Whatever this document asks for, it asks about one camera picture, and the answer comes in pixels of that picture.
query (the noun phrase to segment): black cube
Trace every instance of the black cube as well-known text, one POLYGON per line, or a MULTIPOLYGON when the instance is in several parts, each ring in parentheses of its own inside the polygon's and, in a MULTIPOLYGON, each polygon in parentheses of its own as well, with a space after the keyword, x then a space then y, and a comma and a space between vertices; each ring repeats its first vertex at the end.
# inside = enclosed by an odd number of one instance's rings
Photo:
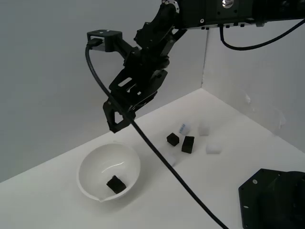
POLYGON ((167 136, 167 142, 171 144, 172 146, 176 146, 179 143, 179 137, 175 135, 174 133, 171 133, 167 136))
POLYGON ((191 154, 193 150, 194 139, 195 137, 185 136, 181 151, 191 154))
POLYGON ((113 176, 110 181, 107 182, 107 186, 114 191, 115 194, 119 194, 124 189, 126 189, 126 185, 117 178, 117 176, 113 176))

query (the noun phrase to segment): black mounting plate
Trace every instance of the black mounting plate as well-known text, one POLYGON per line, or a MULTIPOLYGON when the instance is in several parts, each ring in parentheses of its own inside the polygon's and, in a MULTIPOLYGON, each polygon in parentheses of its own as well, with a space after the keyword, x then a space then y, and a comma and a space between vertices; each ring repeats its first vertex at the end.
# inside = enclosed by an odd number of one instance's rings
POLYGON ((281 171, 260 169, 238 188, 244 229, 264 228, 259 216, 257 199, 267 186, 281 174, 281 171))

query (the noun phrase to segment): white table surface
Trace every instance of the white table surface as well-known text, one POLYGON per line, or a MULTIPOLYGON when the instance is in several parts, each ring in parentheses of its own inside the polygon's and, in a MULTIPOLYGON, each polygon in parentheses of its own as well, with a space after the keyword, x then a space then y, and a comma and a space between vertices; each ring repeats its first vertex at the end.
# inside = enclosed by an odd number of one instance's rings
MULTIPOLYGON (((178 158, 175 169, 211 211, 230 229, 241 229, 238 187, 261 168, 305 172, 305 154, 200 89, 136 120, 161 152, 178 158), (200 118, 211 134, 199 137, 200 118), (171 147, 166 137, 182 121, 193 123, 193 153, 171 147), (207 155, 207 142, 223 145, 207 155)), ((0 183, 2 229, 218 229, 130 126, 107 133, 0 183), (76 171, 93 149, 109 141, 132 146, 141 159, 136 185, 123 198, 99 203, 77 187, 76 171)))

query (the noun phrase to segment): white bowl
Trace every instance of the white bowl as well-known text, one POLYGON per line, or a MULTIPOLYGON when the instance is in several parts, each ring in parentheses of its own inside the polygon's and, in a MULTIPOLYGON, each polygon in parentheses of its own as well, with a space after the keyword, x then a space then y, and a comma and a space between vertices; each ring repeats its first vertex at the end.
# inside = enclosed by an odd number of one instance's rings
POLYGON ((126 194, 140 173, 140 159, 135 150, 123 143, 113 142, 90 152, 77 172, 77 184, 84 195, 104 202, 126 194), (106 184, 116 175, 126 189, 115 194, 106 184))

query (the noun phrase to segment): white cube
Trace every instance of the white cube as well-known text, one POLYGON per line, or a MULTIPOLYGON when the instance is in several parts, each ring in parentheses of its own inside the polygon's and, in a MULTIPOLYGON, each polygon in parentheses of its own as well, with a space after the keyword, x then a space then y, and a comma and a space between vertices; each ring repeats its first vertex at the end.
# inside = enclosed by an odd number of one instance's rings
POLYGON ((208 136, 210 134, 210 127, 206 122, 200 122, 198 126, 199 136, 208 136))
POLYGON ((223 148, 219 143, 208 143, 205 150, 207 154, 219 154, 223 148))
POLYGON ((162 156, 172 167, 176 164, 176 157, 173 155, 173 153, 165 152, 162 154, 162 156))

